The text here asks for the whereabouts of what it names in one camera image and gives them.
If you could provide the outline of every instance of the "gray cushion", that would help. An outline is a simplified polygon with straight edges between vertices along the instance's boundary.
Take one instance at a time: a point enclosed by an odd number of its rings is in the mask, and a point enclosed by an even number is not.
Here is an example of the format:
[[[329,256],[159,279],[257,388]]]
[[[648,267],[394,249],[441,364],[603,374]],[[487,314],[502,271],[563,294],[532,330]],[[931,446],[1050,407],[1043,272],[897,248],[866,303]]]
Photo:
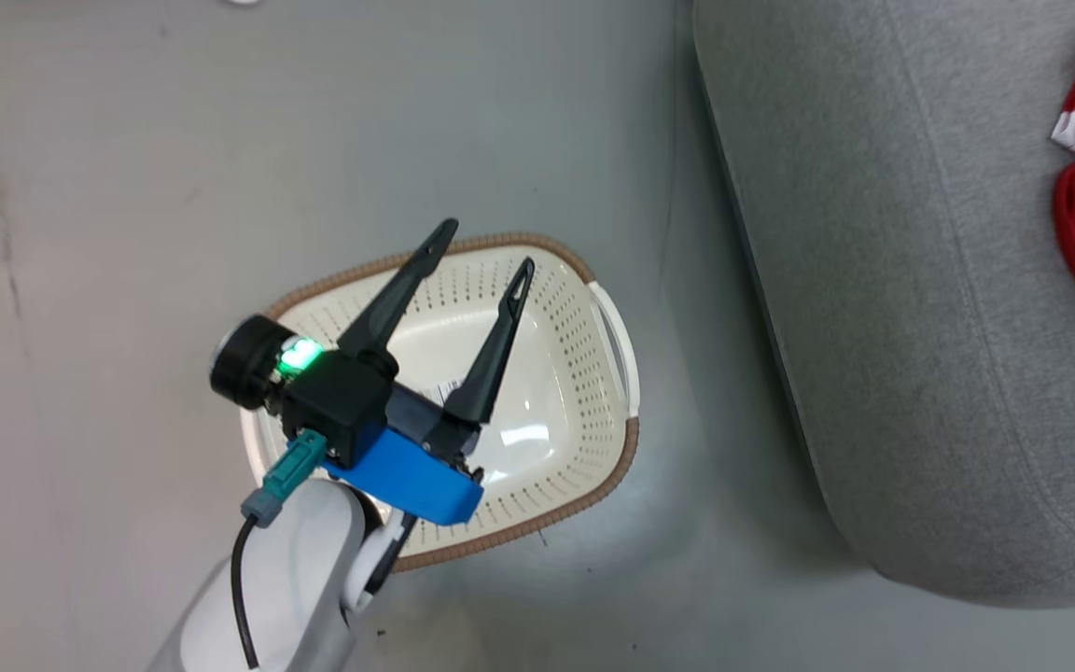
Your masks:
[[[1075,1],[699,0],[697,49],[833,519],[884,575],[1075,604]]]

